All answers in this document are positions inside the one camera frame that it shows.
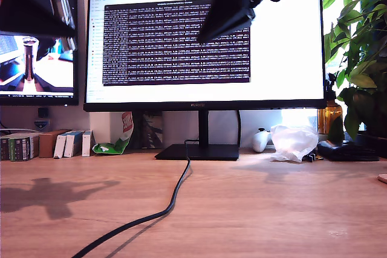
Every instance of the green package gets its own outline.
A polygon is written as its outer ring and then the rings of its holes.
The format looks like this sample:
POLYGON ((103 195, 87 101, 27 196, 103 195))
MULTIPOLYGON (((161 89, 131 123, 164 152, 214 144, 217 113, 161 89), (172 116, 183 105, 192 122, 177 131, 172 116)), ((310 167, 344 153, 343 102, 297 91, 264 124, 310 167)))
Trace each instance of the green package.
POLYGON ((115 144, 112 143, 97 143, 93 146, 93 151, 95 153, 104 153, 104 154, 122 154, 133 133, 133 117, 132 112, 125 112, 122 114, 123 122, 123 134, 120 139, 117 140, 115 144))

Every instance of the book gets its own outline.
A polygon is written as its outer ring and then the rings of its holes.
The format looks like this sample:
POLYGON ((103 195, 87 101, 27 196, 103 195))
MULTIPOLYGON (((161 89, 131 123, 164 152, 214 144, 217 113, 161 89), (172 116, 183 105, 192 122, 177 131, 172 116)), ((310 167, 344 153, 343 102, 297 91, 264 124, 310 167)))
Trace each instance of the book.
POLYGON ((60 129, 41 133, 39 136, 39 158, 54 157, 56 138, 59 134, 69 132, 70 129, 60 129))
POLYGON ((10 151, 9 151, 9 139, 12 137, 18 137, 20 133, 8 134, 0 137, 0 159, 1 160, 10 160, 10 151))
POLYGON ((66 136, 64 157, 73 157, 82 150, 83 131, 72 131, 66 136))
POLYGON ((94 135, 92 130, 87 130, 82 135, 82 156, 89 157, 92 152, 93 145, 95 144, 94 135))
POLYGON ((8 152, 11 161, 26 161, 39 154, 39 133, 17 133, 8 136, 8 152))
POLYGON ((58 134, 58 136, 56 137, 54 158, 63 157, 63 153, 65 152, 66 138, 67 138, 67 135, 70 134, 71 132, 73 131, 58 134))

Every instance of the computer monitor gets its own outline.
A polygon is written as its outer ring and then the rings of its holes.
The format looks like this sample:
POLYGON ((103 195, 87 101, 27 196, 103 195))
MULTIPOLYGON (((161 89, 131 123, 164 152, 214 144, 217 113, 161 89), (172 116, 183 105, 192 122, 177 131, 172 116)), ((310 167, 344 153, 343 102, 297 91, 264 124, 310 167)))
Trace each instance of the computer monitor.
MULTIPOLYGON (((53 13, 50 0, 35 1, 53 13)), ((76 23, 77 0, 68 2, 76 23)), ((77 68, 61 39, 0 34, 0 105, 77 105, 77 68)))
MULTIPOLYGON (((84 109, 198 110, 200 145, 190 152, 232 160, 237 147, 208 145, 208 110, 325 106, 322 0, 264 0, 250 28, 199 44, 210 5, 89 0, 84 109)), ((166 152, 158 158, 185 156, 181 145, 166 152)))

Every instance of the game controller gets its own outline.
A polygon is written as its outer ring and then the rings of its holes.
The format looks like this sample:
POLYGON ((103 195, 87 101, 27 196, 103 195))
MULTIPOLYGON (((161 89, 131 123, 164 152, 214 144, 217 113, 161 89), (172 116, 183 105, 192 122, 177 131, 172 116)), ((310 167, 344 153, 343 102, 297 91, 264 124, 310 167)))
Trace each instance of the game controller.
POLYGON ((264 151, 267 142, 272 138, 272 134, 269 131, 264 130, 264 128, 259 128, 259 132, 253 136, 253 150, 255 152, 264 151))

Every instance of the wooden desk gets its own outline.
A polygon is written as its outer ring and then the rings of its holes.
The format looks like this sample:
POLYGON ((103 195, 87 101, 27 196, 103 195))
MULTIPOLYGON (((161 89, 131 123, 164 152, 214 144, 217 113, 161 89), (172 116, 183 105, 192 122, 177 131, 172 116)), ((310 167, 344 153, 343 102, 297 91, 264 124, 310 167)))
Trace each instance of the wooden desk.
MULTIPOLYGON (((163 210, 185 161, 155 153, 1 162, 1 257, 71 257, 163 210)), ((193 161, 174 211, 86 257, 385 257, 387 162, 193 161)))

